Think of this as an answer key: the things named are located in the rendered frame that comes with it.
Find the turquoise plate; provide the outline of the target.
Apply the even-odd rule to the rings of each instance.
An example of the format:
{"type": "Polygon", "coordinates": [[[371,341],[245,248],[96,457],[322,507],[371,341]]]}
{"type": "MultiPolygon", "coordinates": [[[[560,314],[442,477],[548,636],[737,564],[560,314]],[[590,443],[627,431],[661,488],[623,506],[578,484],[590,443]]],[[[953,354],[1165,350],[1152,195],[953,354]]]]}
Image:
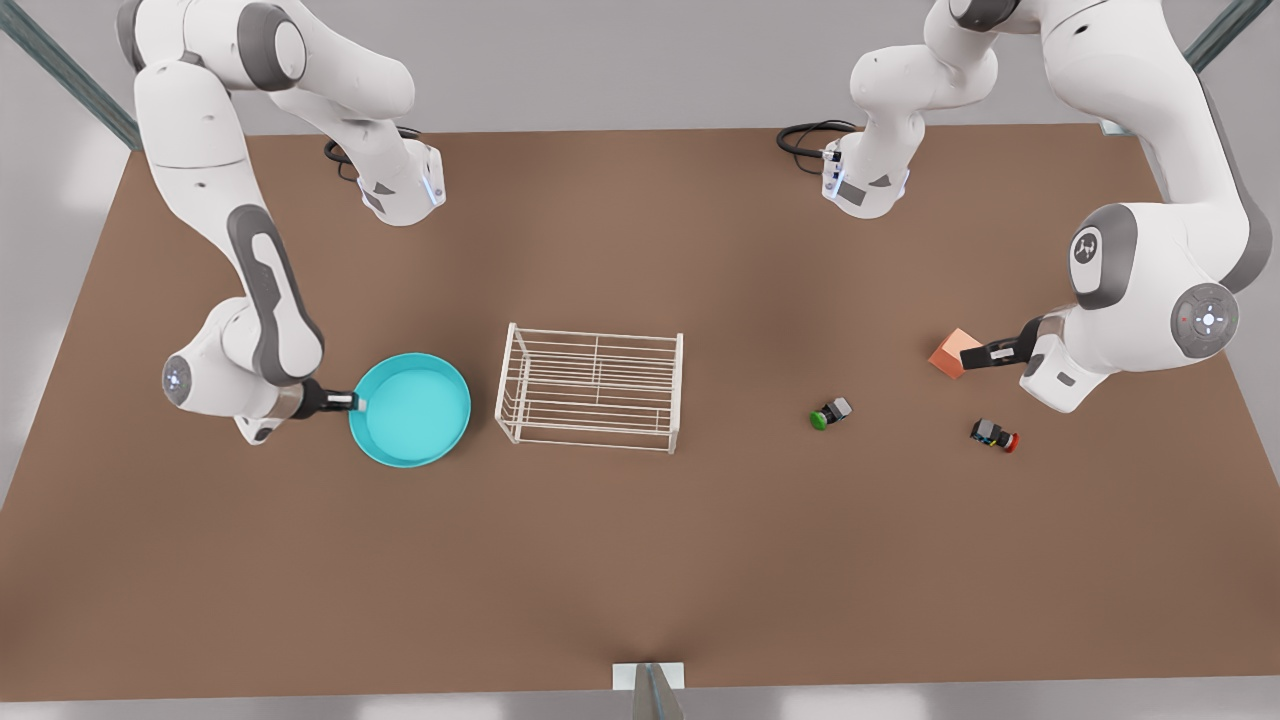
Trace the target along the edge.
{"type": "Polygon", "coordinates": [[[420,468],[460,442],[471,414],[463,375],[430,354],[401,354],[370,368],[348,414],[357,447],[389,468],[420,468]]]}

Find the orange block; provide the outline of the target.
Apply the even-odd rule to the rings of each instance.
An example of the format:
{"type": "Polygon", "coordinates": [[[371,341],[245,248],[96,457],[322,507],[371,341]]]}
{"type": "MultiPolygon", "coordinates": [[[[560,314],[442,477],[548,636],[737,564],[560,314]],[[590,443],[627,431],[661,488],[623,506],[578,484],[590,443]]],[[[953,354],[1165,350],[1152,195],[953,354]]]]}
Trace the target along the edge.
{"type": "Polygon", "coordinates": [[[969,348],[979,348],[980,346],[980,341],[973,338],[965,331],[956,328],[932,352],[929,364],[947,377],[957,379],[965,373],[961,357],[963,352],[969,348]]]}

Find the silver frame post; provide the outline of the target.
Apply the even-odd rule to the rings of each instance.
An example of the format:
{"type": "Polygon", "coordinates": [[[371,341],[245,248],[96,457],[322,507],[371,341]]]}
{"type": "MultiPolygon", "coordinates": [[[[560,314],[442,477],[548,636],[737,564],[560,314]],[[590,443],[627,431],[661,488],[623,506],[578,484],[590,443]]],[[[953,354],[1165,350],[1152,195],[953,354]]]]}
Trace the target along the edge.
{"type": "Polygon", "coordinates": [[[1211,15],[1184,55],[1215,97],[1238,113],[1276,104],[1268,76],[1280,70],[1280,0],[1179,0],[1175,9],[1194,19],[1211,15]]]}
{"type": "Polygon", "coordinates": [[[131,151],[142,150],[134,118],[14,0],[0,0],[0,29],[131,151]]]}
{"type": "Polygon", "coordinates": [[[686,687],[684,662],[613,664],[612,680],[632,692],[631,720],[685,720],[675,693],[686,687]]]}

